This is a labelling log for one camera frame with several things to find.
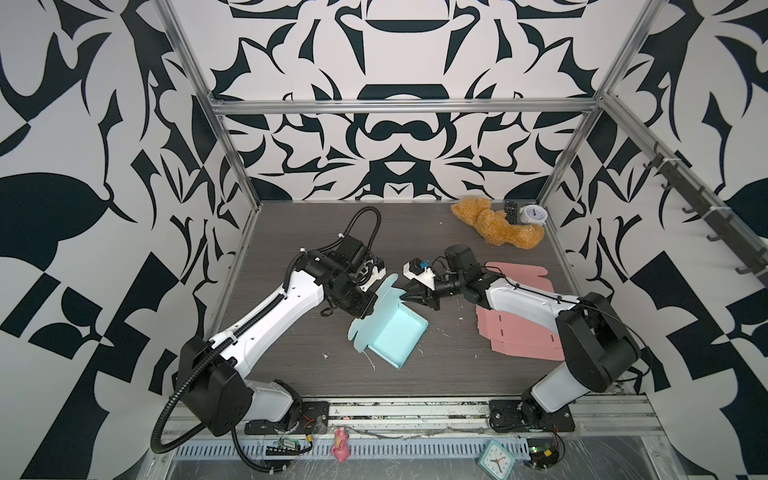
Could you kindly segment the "light blue paper box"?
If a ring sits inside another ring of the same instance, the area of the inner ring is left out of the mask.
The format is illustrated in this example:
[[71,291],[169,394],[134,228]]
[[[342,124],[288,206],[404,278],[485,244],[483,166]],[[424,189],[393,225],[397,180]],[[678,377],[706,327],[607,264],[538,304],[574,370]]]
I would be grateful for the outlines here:
[[370,350],[401,369],[428,328],[428,321],[403,303],[403,289],[396,288],[397,274],[389,275],[376,291],[373,312],[354,319],[348,340],[358,353]]

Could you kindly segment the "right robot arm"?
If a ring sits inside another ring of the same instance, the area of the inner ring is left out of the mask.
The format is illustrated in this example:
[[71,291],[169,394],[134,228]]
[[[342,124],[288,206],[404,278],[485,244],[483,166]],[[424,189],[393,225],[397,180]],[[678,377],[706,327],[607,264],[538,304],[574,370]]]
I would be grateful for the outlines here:
[[561,342],[564,361],[530,387],[522,408],[552,414],[588,393],[603,393],[641,358],[631,329],[597,293],[559,295],[513,280],[482,264],[465,244],[444,251],[445,272],[414,258],[403,265],[408,283],[401,298],[440,309],[440,300],[460,295],[487,310],[509,313],[546,328]]

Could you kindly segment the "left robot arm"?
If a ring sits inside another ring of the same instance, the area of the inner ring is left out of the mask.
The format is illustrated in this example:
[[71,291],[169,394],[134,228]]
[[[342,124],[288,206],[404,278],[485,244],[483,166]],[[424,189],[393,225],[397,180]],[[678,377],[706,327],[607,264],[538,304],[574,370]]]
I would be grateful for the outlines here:
[[300,397],[278,381],[247,380],[258,360],[303,315],[329,302],[356,319],[373,311],[372,286],[385,263],[361,241],[344,236],[326,250],[300,251],[282,284],[227,329],[182,347],[176,389],[179,401],[215,436],[246,417],[269,422],[291,419]]

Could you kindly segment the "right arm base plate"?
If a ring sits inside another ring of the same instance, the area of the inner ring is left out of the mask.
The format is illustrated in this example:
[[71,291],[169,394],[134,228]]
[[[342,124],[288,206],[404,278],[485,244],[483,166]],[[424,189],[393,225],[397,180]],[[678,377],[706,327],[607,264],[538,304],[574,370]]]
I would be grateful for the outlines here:
[[576,430],[575,421],[568,406],[555,412],[547,412],[532,399],[491,400],[488,406],[489,426],[498,433],[572,433]]

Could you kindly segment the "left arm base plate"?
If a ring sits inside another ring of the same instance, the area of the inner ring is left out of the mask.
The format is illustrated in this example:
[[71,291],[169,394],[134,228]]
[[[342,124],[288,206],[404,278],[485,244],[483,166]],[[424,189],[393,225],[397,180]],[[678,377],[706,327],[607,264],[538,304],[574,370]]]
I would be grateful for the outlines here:
[[300,407],[292,406],[286,416],[277,422],[267,420],[251,420],[245,424],[246,435],[281,435],[303,434],[306,429],[313,432],[323,429],[327,424],[330,404],[327,401],[304,401]]

